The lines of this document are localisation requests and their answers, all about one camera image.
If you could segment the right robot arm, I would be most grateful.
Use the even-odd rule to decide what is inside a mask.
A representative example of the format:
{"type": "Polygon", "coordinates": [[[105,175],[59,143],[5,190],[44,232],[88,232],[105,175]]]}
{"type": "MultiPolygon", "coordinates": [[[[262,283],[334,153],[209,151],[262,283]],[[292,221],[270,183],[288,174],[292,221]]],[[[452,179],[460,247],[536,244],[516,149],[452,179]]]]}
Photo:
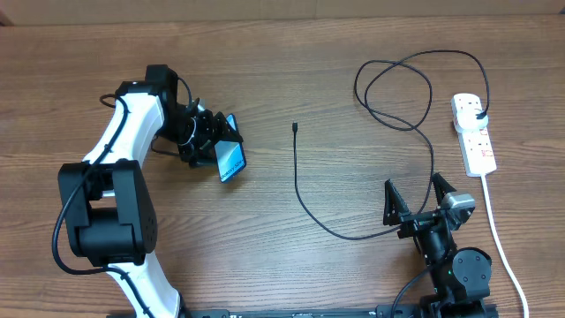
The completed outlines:
{"type": "Polygon", "coordinates": [[[413,239],[426,268],[412,278],[391,305],[375,308],[378,317],[496,317],[490,295],[492,258],[476,247],[459,248],[457,231],[471,217],[476,202],[457,191],[439,173],[432,176],[437,205],[434,210],[413,214],[391,180],[385,182],[383,223],[398,228],[400,239],[413,239]],[[434,293],[417,304],[401,306],[403,295],[423,276],[430,276],[434,293]]]}

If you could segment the blue Galaxy smartphone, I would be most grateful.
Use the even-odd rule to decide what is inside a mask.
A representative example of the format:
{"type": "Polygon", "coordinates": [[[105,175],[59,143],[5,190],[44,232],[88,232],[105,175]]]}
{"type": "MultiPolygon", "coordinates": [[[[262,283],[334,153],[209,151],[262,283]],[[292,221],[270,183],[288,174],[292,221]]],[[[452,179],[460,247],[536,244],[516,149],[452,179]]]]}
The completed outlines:
{"type": "MultiPolygon", "coordinates": [[[[229,114],[226,119],[239,132],[236,117],[233,114],[229,114]]],[[[215,143],[215,155],[222,183],[232,180],[246,166],[243,142],[218,141],[215,143]]]]}

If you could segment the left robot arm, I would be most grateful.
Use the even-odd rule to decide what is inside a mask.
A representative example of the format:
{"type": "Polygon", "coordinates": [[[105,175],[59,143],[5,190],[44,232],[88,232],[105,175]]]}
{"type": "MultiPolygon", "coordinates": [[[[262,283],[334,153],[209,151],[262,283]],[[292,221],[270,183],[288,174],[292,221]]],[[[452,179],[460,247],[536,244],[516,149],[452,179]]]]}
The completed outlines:
{"type": "Polygon", "coordinates": [[[154,142],[177,145],[190,167],[215,164],[232,180],[246,166],[234,115],[213,113],[197,98],[177,99],[184,84],[166,64],[147,66],[142,81],[125,81],[111,94],[114,110],[104,134],[57,180],[62,209],[52,234],[56,265],[74,276],[107,273],[131,302],[136,317],[188,317],[180,291],[157,259],[158,223],[142,174],[154,142]]]}

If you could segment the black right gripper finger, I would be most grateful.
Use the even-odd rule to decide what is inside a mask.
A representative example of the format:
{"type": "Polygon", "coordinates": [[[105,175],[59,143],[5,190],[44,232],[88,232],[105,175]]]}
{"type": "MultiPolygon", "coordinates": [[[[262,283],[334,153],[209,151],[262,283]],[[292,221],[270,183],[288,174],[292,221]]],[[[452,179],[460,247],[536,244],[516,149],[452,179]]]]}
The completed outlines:
{"type": "Polygon", "coordinates": [[[391,179],[385,182],[385,207],[383,211],[383,224],[388,226],[398,225],[406,216],[411,214],[403,197],[394,186],[391,179]]]}
{"type": "Polygon", "coordinates": [[[456,191],[456,189],[439,172],[433,174],[432,182],[438,204],[442,203],[442,200],[448,193],[456,191]]]}

